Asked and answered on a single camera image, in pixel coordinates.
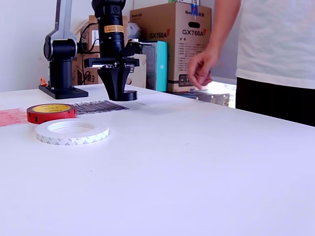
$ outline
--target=tape roll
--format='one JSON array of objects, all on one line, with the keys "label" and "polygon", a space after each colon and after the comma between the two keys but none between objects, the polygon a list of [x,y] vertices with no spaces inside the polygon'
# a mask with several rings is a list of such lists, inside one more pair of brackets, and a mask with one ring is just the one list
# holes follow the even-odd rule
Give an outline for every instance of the tape roll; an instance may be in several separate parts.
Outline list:
[{"label": "tape roll", "polygon": [[76,107],[67,104],[43,104],[27,109],[28,122],[42,124],[57,119],[76,118]]},{"label": "tape roll", "polygon": [[36,138],[46,144],[74,146],[101,141],[109,135],[108,126],[81,119],[53,120],[35,129]]}]

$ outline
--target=hand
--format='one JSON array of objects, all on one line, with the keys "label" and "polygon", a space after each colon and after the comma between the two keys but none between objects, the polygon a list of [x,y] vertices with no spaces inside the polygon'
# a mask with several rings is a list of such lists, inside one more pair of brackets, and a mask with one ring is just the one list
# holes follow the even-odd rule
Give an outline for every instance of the hand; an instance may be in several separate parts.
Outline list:
[{"label": "hand", "polygon": [[189,81],[198,89],[212,82],[210,70],[220,58],[220,49],[208,47],[202,53],[194,56],[189,64]]}]

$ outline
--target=white t-shirt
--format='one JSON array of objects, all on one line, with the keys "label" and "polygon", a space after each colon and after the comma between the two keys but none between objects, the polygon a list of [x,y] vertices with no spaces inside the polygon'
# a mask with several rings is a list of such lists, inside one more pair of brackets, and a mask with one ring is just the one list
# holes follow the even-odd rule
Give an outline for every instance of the white t-shirt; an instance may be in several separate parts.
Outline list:
[{"label": "white t-shirt", "polygon": [[315,0],[244,0],[236,76],[315,89]]}]

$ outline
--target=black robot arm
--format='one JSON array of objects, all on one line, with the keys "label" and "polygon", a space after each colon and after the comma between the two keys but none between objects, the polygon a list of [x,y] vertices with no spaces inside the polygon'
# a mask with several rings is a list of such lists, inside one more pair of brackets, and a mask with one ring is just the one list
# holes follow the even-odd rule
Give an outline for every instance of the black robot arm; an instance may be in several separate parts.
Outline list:
[{"label": "black robot arm", "polygon": [[125,91],[131,67],[139,66],[138,59],[128,58],[137,51],[137,44],[125,47],[122,10],[126,0],[93,0],[92,7],[98,22],[100,58],[87,59],[85,67],[98,67],[110,100],[132,101],[136,91]]},{"label": "black robot arm", "polygon": [[77,39],[70,30],[72,0],[57,0],[55,29],[45,38],[44,55],[49,61],[49,85],[39,89],[55,99],[87,97],[72,86],[72,61]]}]

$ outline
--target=orange object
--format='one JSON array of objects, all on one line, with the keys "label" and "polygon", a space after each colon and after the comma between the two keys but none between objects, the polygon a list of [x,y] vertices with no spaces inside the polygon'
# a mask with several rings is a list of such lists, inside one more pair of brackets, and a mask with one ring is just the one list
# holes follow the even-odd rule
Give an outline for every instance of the orange object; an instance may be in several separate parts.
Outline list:
[{"label": "orange object", "polygon": [[46,80],[44,78],[40,78],[40,85],[41,86],[47,86]]}]

